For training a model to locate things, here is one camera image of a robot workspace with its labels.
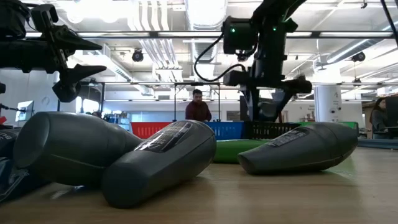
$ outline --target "computer monitor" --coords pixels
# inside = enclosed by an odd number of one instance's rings
[[[33,104],[34,101],[25,101],[25,102],[20,102],[18,103],[18,109],[22,111],[17,111],[15,121],[27,121],[30,117],[33,115]]]

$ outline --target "man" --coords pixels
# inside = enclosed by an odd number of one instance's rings
[[[209,107],[202,101],[202,92],[200,90],[193,91],[193,100],[185,109],[185,119],[196,121],[210,121],[211,113]]]

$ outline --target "maroon shirt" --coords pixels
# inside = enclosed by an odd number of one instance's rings
[[[209,107],[205,102],[195,103],[192,101],[185,109],[185,119],[192,119],[196,121],[210,121],[211,113]]]

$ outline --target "bottle label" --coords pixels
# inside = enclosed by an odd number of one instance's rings
[[[176,144],[183,141],[191,128],[192,123],[187,121],[176,121],[158,131],[149,139],[143,141],[134,151],[146,150],[152,152],[167,152]]]
[[[302,138],[308,134],[309,134],[309,131],[305,128],[295,128],[294,130],[291,130],[291,131],[267,142],[267,145],[273,146],[273,147],[280,147],[280,146],[283,146],[284,144],[292,142],[296,139]]]

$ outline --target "table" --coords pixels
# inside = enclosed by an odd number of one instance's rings
[[[212,164],[139,208],[119,210],[101,192],[52,184],[0,208],[1,224],[397,223],[398,152],[358,148],[328,172],[250,176]]]

